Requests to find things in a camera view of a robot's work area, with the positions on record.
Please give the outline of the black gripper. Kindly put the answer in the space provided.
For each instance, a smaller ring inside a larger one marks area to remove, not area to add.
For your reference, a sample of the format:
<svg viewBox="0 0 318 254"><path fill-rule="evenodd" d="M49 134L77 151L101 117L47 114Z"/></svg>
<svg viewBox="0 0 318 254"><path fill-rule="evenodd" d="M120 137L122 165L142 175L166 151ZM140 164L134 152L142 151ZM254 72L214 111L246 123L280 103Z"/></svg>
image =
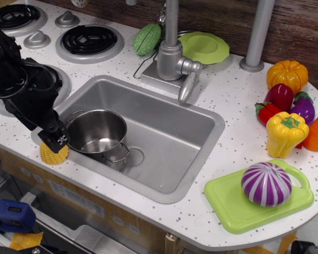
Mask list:
<svg viewBox="0 0 318 254"><path fill-rule="evenodd" d="M54 110L60 87L58 74L31 58L20 62L0 60L0 99L6 110L29 130L42 128L38 136L53 153L69 143L69 135Z"/></svg>

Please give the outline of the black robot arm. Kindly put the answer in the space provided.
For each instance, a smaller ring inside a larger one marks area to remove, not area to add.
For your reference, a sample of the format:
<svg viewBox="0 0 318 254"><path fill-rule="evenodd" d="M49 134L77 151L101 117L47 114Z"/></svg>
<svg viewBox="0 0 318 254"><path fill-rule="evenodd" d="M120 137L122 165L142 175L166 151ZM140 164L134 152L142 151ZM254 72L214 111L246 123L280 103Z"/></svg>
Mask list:
<svg viewBox="0 0 318 254"><path fill-rule="evenodd" d="M0 29L0 100L29 130L41 128L39 138L58 153L69 143L66 127L54 110L62 81L51 67L22 59L20 49L15 39Z"/></svg>

